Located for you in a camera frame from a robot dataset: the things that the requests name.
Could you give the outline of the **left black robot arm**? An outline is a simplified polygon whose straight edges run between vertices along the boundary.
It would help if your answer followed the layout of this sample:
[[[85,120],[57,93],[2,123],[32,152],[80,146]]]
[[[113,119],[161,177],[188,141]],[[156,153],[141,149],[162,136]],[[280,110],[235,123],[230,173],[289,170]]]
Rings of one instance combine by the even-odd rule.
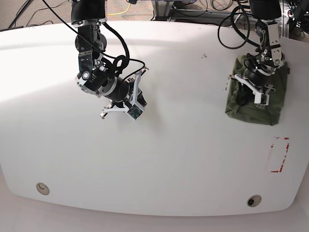
[[[253,42],[250,33],[242,34],[245,43],[256,47],[256,54],[246,54],[241,73],[233,74],[232,79],[237,83],[235,93],[237,105],[248,103],[265,107],[275,103],[283,103],[286,94],[286,64],[280,44],[279,26],[277,19],[281,16],[280,3],[277,0],[251,0],[248,5],[241,1],[230,14],[233,29],[241,34],[236,27],[235,14],[256,20],[254,30],[260,42]]]

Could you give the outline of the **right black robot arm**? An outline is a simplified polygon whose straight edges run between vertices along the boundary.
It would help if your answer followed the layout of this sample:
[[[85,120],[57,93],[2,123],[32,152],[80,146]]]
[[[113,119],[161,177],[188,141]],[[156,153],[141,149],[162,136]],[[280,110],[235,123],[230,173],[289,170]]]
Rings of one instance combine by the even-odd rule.
[[[132,61],[128,46],[121,35],[106,21],[106,2],[104,0],[73,0],[71,2],[71,24],[77,28],[75,47],[79,52],[79,73],[77,86],[85,93],[105,97],[110,103],[102,109],[104,118],[110,112],[124,112],[136,120],[147,105],[139,83],[146,67],[122,78],[120,75]],[[103,25],[121,42],[124,55],[117,57],[105,53],[107,40],[101,34]]]

